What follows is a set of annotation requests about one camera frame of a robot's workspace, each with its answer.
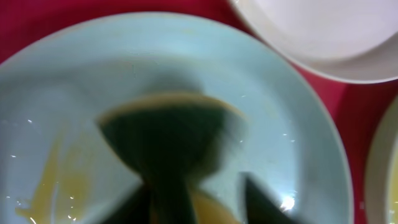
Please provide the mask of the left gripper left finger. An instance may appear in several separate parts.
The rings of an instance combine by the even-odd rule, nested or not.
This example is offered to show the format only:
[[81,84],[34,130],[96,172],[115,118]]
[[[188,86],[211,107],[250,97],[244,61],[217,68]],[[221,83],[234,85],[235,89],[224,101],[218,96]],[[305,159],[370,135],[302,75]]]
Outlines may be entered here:
[[142,185],[100,224],[149,224],[151,192]]

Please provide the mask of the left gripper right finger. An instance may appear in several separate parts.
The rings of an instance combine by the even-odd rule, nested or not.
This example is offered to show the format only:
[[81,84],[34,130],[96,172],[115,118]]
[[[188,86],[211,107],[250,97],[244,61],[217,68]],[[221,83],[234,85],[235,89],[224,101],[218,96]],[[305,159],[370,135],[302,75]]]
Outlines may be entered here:
[[286,215],[255,183],[248,172],[242,174],[243,204],[248,224],[299,224]]

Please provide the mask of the light blue plate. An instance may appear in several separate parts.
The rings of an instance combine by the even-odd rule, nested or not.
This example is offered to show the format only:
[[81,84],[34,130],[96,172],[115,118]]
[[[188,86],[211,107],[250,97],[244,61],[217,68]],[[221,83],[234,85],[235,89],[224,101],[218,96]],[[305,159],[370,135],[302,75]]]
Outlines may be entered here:
[[373,137],[364,189],[368,224],[397,224],[397,99]]
[[352,223],[348,161],[325,107],[283,59],[219,22],[166,12],[60,30],[1,65],[1,222],[98,223],[141,185],[95,118],[161,91],[234,106],[220,168],[200,188],[244,222],[241,175],[305,223]]

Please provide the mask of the green and yellow sponge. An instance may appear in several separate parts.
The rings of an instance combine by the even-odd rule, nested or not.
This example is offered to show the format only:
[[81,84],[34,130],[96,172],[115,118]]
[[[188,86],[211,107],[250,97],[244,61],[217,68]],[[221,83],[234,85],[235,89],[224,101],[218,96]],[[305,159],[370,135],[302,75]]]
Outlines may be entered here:
[[243,115],[197,93],[163,93],[98,116],[104,140],[148,186],[160,223],[197,223],[189,188],[218,169]]

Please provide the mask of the white plate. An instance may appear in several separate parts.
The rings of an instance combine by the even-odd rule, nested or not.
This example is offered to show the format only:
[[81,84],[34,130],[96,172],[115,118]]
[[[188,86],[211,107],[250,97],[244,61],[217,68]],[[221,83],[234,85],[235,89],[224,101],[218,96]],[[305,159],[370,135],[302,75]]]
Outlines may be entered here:
[[346,83],[397,79],[397,0],[230,0],[267,45]]

